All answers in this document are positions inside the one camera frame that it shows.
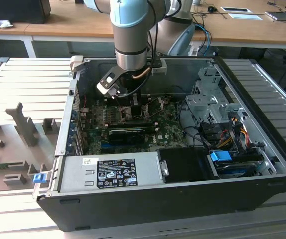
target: power supply label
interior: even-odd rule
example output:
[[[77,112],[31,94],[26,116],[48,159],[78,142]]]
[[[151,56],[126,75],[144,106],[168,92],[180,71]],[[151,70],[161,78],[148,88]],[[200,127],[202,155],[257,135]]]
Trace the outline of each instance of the power supply label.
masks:
[[[98,188],[136,186],[137,170],[134,159],[98,161]]]

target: robotic arm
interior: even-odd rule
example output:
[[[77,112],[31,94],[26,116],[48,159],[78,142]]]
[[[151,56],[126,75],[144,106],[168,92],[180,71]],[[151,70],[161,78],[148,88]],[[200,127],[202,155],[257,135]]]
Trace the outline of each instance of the robotic arm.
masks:
[[[137,91],[137,82],[140,82],[137,79],[149,76],[147,72],[153,67],[152,63],[147,67],[149,32],[155,40],[158,35],[160,44],[155,50],[167,55],[181,54],[194,34],[189,13],[192,0],[84,0],[84,3],[94,11],[110,14],[117,66],[100,80],[97,88],[112,97],[122,96],[115,84],[121,76],[128,76],[132,81],[136,79],[134,84],[123,84],[131,92]]]

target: table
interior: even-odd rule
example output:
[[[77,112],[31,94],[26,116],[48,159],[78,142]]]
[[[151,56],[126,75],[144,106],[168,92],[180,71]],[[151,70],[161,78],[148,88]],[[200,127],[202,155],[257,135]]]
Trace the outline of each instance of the table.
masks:
[[[245,7],[255,14],[265,11],[278,11],[266,4],[266,0],[208,0],[208,4],[221,6]],[[15,23],[12,29],[0,30],[0,39],[22,40],[29,57],[36,57],[33,41],[67,42],[113,42],[113,31],[108,15],[94,12],[85,5],[74,1],[61,2],[50,0],[51,16],[46,24],[35,25]],[[277,1],[278,6],[286,6],[286,1]],[[192,8],[206,11],[208,5]],[[271,18],[260,15],[263,20],[232,19],[225,14],[208,14],[204,19],[206,28],[212,33],[212,46],[284,48],[286,49],[286,23],[272,22]],[[197,31],[192,44],[198,46],[204,40],[204,34]]]
[[[208,4],[192,7],[194,12],[207,13],[209,5],[214,4],[220,13],[207,14],[204,19],[206,29],[212,33],[213,46],[284,48],[286,49],[286,22],[273,22],[264,14],[265,11],[278,11],[274,6],[267,5],[267,0],[208,0]],[[277,6],[286,11],[286,1],[276,1]],[[248,8],[252,14],[258,14],[262,20],[232,19],[220,7]]]

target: aluminum profile table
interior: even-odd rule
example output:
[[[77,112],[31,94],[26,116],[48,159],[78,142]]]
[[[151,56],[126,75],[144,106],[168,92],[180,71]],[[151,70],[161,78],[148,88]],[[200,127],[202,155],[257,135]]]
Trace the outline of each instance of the aluminum profile table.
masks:
[[[225,62],[286,141],[286,93],[257,63],[250,60]]]
[[[41,62],[42,75],[31,66],[38,65]],[[286,124],[283,126],[282,121],[286,121],[286,116],[281,116],[279,113],[286,115],[286,93],[277,88],[277,85],[271,80],[268,75],[263,76],[263,72],[258,65],[248,61],[226,61],[233,68],[233,71],[242,81],[245,88],[249,91],[255,101],[262,107],[262,110],[271,117],[272,122],[278,130],[283,129],[284,137],[286,138]],[[0,63],[0,80],[14,81],[14,83],[24,82],[27,77],[28,83],[45,82],[49,83],[49,74],[52,80],[48,84],[51,89],[51,94],[47,95],[47,102],[63,103],[64,99],[58,99],[58,96],[66,95],[66,92],[61,93],[61,82],[68,82],[67,70],[58,70],[54,64],[67,65],[68,59],[10,59],[6,63]],[[12,76],[2,76],[5,74],[5,69],[12,69]],[[20,77],[14,77],[14,72],[21,72]],[[33,94],[20,95],[20,100],[26,99],[25,104],[31,104],[32,98],[39,99],[39,88],[36,88]],[[4,104],[6,99],[13,98],[14,95],[0,93],[0,104]],[[42,112],[51,111],[43,108]],[[0,120],[9,123],[10,120],[2,118]],[[148,223],[141,225],[130,225],[108,229],[85,230],[77,232],[65,233],[58,229],[52,219],[39,207],[36,201],[31,196],[32,190],[18,190],[0,192],[0,238],[67,238],[67,239],[126,239],[126,238],[184,238],[212,239],[212,238],[247,238],[247,239],[269,239],[269,238],[286,238],[286,193],[278,194],[263,203],[259,208],[250,212],[239,212],[223,215],[212,215],[206,217],[198,217],[191,219],[181,219],[167,222]]]
[[[0,60],[0,124],[14,124],[4,110],[18,102],[34,123],[61,122],[70,84],[69,58]]]

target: red wire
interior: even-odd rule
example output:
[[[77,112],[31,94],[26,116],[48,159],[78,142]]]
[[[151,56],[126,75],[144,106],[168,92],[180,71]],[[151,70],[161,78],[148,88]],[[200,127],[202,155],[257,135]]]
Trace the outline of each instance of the red wire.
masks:
[[[84,105],[83,105],[82,111],[84,110],[86,103],[87,103],[87,97],[84,95]]]
[[[227,133],[228,132],[228,130],[225,130],[225,131],[223,131],[222,133],[221,133],[221,140],[220,140],[220,142],[222,142],[222,138],[223,138],[223,136],[224,136],[224,133]]]

